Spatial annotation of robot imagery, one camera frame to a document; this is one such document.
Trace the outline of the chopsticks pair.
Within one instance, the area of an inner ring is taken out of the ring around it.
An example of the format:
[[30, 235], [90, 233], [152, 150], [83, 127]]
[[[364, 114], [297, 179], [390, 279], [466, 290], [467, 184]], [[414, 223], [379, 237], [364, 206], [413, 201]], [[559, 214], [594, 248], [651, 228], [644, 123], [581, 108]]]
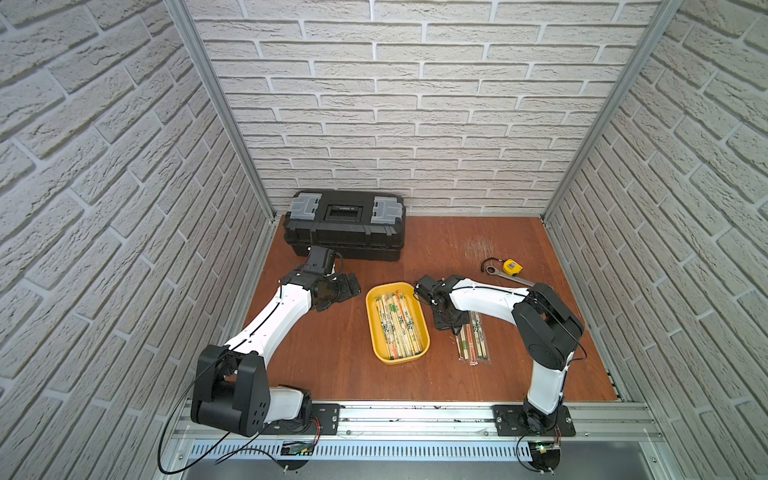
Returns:
[[488, 363], [489, 356], [488, 356], [485, 334], [482, 327], [481, 316], [478, 312], [471, 312], [470, 318], [471, 318], [471, 333], [472, 333], [476, 362]]
[[469, 360], [469, 351], [468, 346], [465, 340], [464, 332], [461, 331], [456, 336], [456, 344], [458, 348], [458, 355], [460, 361], [468, 361]]
[[468, 350], [468, 361], [471, 365], [478, 364], [477, 350], [474, 342], [473, 327], [471, 324], [465, 326], [465, 337]]

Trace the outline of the yellow plastic storage box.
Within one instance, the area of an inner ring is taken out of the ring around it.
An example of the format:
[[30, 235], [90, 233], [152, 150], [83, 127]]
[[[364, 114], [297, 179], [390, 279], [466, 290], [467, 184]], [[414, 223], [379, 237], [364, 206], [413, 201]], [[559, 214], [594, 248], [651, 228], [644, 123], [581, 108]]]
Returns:
[[[401, 291], [402, 293], [405, 294], [406, 301], [411, 310], [411, 313], [415, 317], [417, 330], [419, 331], [422, 337], [422, 340], [425, 343], [425, 348], [424, 348], [424, 351], [418, 356], [416, 356], [415, 358], [390, 361], [386, 358], [385, 342], [384, 342], [381, 328], [379, 326], [379, 316], [377, 314], [376, 307], [374, 306], [374, 300], [381, 295], [394, 293], [396, 291]], [[429, 337], [428, 328], [424, 318], [423, 311], [421, 309], [421, 305], [418, 302], [418, 299], [414, 295], [414, 287], [411, 284], [405, 283], [405, 282], [396, 282], [396, 283], [376, 286], [367, 293], [365, 303], [366, 303], [366, 309], [368, 314], [368, 324], [370, 328], [372, 347], [373, 347], [374, 353], [376, 354], [376, 356], [379, 358], [380, 361], [388, 365], [396, 365], [396, 364], [406, 363], [409, 361], [414, 361], [426, 354], [426, 352], [430, 348], [431, 340]]]

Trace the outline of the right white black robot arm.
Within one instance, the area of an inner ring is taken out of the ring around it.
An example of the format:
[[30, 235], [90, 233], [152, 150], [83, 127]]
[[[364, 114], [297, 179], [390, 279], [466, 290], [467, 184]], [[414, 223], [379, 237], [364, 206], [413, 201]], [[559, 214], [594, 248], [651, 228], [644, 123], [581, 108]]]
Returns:
[[440, 280], [426, 275], [417, 281], [415, 296], [429, 305], [439, 330], [457, 334], [470, 323], [472, 312], [515, 325], [533, 361], [520, 422], [530, 433], [555, 428], [584, 324], [552, 287], [504, 288], [455, 275]]

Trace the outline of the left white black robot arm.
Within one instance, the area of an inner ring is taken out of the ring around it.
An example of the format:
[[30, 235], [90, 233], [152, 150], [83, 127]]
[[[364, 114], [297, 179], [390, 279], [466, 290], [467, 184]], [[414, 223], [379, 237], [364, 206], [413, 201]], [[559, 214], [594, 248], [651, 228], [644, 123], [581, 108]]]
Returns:
[[225, 345], [209, 345], [197, 362], [191, 420], [251, 437], [278, 422], [285, 431], [302, 431], [311, 422], [311, 393], [271, 387], [267, 367], [296, 322], [361, 293], [354, 274], [290, 274], [244, 329]]

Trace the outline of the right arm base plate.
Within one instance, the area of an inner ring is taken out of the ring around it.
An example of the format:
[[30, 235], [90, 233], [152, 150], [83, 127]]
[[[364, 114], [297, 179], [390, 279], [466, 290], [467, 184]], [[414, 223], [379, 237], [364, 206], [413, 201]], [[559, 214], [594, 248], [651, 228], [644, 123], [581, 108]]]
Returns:
[[497, 435], [522, 437], [524, 435], [575, 437], [576, 430], [567, 406], [559, 405], [553, 413], [544, 414], [527, 403], [495, 404], [491, 407]]

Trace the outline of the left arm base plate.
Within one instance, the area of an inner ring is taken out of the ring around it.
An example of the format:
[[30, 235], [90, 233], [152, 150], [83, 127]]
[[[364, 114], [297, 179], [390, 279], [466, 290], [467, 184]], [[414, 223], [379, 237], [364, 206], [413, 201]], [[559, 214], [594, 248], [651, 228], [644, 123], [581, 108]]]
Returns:
[[335, 436], [338, 432], [341, 405], [339, 403], [313, 403], [310, 413], [299, 420], [278, 420], [270, 423], [263, 435], [282, 436]]

